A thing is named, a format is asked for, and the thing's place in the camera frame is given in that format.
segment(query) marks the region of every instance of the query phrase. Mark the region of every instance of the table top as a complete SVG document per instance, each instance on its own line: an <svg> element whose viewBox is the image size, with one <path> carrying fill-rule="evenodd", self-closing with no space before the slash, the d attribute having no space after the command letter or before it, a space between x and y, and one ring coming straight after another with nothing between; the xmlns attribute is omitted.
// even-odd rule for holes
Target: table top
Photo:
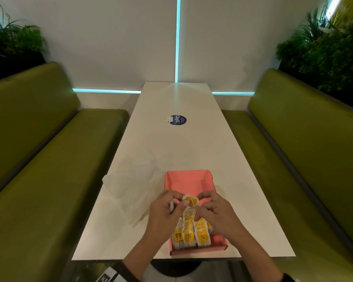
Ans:
<svg viewBox="0 0 353 282"><path fill-rule="evenodd" d="M182 115L175 126L167 117ZM217 193L226 198L243 225L272 257L295 256L243 152L207 84L146 82L108 174L136 152L150 150L162 170L208 169ZM72 260L123 259L142 237L147 216L135 227L123 221L102 187ZM166 242L156 259L239 258L224 251L170 256Z"/></svg>

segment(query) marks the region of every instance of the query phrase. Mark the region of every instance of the green plant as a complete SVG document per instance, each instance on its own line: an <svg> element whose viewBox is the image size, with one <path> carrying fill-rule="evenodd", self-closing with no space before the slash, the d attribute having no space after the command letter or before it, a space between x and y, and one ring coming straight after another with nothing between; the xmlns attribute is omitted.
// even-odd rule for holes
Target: green plant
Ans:
<svg viewBox="0 0 353 282"><path fill-rule="evenodd" d="M10 21L10 17L0 6L0 57L7 57L25 51L42 52L45 39L39 27L20 26L19 20Z"/></svg>
<svg viewBox="0 0 353 282"><path fill-rule="evenodd" d="M329 20L326 7L309 13L292 37L278 44L281 70L323 92L353 90L353 15Z"/></svg>

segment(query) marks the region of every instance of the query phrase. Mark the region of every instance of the seat cushion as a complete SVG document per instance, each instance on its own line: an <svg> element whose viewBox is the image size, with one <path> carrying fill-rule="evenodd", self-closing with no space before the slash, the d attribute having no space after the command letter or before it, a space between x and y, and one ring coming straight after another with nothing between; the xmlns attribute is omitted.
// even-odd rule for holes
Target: seat cushion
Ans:
<svg viewBox="0 0 353 282"><path fill-rule="evenodd" d="M275 259L310 282L353 282L353 258L245 111L222 111L296 258Z"/></svg>
<svg viewBox="0 0 353 282"><path fill-rule="evenodd" d="M79 105L63 69L55 62L0 80L0 181Z"/></svg>
<svg viewBox="0 0 353 282"><path fill-rule="evenodd" d="M0 192L0 281L57 281L127 122L80 111Z"/></svg>
<svg viewBox="0 0 353 282"><path fill-rule="evenodd" d="M274 69L248 107L353 241L353 109Z"/></svg>

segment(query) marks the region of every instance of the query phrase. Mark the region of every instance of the pink cardboard box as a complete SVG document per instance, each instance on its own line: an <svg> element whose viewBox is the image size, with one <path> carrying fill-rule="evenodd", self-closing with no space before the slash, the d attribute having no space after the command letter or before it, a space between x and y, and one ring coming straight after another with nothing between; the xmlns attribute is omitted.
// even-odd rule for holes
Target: pink cardboard box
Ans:
<svg viewBox="0 0 353 282"><path fill-rule="evenodd" d="M168 171L165 175L165 189L175 190L186 195L191 195L193 197L196 197L202 191L216 191L215 185L213 184L213 176L209 170ZM199 201L199 204L210 200L211 199L202 199ZM173 250L170 238L170 255L174 256L190 253L218 251L225 250L228 247L226 239L219 234L210 235L210 241L211 247L207 248Z"/></svg>

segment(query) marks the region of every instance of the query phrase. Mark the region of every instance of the blue sticker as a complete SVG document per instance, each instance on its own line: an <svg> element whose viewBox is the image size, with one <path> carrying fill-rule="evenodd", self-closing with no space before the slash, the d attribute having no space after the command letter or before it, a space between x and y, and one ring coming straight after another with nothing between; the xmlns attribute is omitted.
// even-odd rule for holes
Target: blue sticker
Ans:
<svg viewBox="0 0 353 282"><path fill-rule="evenodd" d="M175 126L184 125L187 122L187 119L180 115L173 115L170 117L170 123Z"/></svg>

